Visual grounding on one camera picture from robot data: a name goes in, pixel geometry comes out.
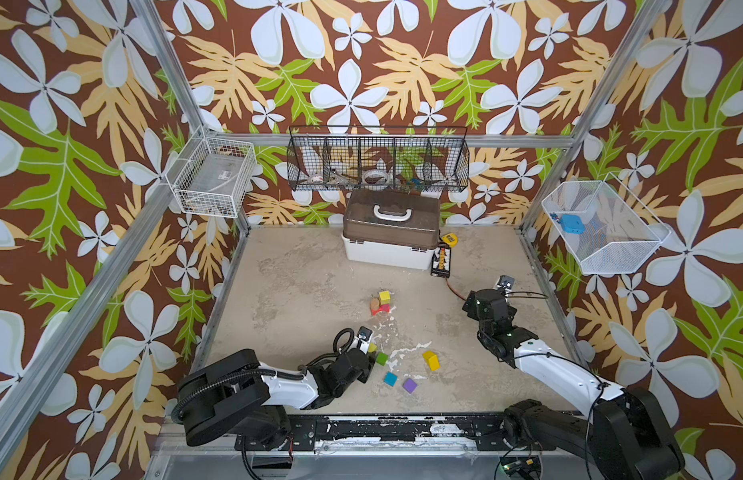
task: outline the yellow block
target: yellow block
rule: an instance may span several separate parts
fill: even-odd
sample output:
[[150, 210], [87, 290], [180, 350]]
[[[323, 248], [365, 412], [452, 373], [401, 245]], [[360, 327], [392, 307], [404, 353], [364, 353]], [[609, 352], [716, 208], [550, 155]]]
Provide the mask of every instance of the yellow block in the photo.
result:
[[446, 245], [449, 245], [451, 248], [454, 248], [455, 245], [457, 245], [457, 236], [454, 234], [446, 234], [441, 237], [441, 240]]
[[441, 368], [441, 363], [438, 362], [438, 355], [431, 352], [430, 350], [423, 353], [422, 357], [424, 358], [424, 361], [427, 362], [427, 366], [430, 367], [431, 372], [435, 372], [436, 370]]

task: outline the blue object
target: blue object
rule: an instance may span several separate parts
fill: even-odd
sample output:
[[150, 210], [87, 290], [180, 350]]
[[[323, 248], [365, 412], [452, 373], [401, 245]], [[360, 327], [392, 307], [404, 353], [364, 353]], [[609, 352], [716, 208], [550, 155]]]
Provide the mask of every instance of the blue object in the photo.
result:
[[396, 380], [398, 380], [397, 375], [393, 375], [392, 373], [387, 372], [387, 375], [385, 376], [385, 383], [387, 383], [389, 386], [394, 386]]
[[582, 225], [582, 220], [577, 215], [561, 215], [560, 224], [567, 234], [582, 234], [585, 231], [585, 226]]

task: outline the tropical patterned wall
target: tropical patterned wall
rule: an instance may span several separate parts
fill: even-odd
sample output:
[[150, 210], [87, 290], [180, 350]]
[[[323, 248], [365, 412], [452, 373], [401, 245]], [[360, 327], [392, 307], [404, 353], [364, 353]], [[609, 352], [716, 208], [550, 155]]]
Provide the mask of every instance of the tropical patterned wall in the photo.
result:
[[743, 478], [743, 0], [668, 6], [568, 177], [616, 175], [670, 238], [635, 274], [583, 276], [544, 216], [527, 233], [583, 356], [658, 398], [682, 476]]
[[[187, 138], [127, 0], [0, 3], [0, 405]], [[235, 232], [170, 206], [2, 478], [140, 478]]]
[[[438, 133], [466, 127], [469, 134], [533, 135], [571, 131], [640, 3], [176, 0], [156, 6], [213, 130], [269, 134], [303, 124], [340, 134], [350, 124], [358, 133], [412, 125]], [[246, 197], [250, 223], [342, 219], [344, 194], [292, 192], [286, 150], [257, 150], [260, 166]], [[444, 219], [517, 224], [555, 154], [473, 151], [471, 189], [441, 196]], [[416, 174], [421, 159], [407, 162], [405, 178]]]

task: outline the brown toolbox lid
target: brown toolbox lid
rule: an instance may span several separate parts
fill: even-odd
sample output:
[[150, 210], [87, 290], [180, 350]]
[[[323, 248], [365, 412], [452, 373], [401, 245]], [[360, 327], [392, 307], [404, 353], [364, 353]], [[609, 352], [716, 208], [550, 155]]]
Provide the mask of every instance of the brown toolbox lid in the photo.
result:
[[440, 219], [441, 206], [435, 198], [357, 190], [348, 201], [342, 234], [349, 240], [430, 250], [438, 245]]

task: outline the toolbox handle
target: toolbox handle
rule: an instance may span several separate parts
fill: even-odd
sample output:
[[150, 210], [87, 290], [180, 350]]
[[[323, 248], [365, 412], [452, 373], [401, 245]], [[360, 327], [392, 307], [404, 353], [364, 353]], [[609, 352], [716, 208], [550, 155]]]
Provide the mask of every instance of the toolbox handle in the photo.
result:
[[374, 216], [376, 216], [380, 220], [389, 220], [391, 222], [405, 222], [406, 220], [411, 218], [411, 208], [407, 208], [406, 214], [404, 215], [387, 215], [379, 211], [379, 205], [375, 205]]

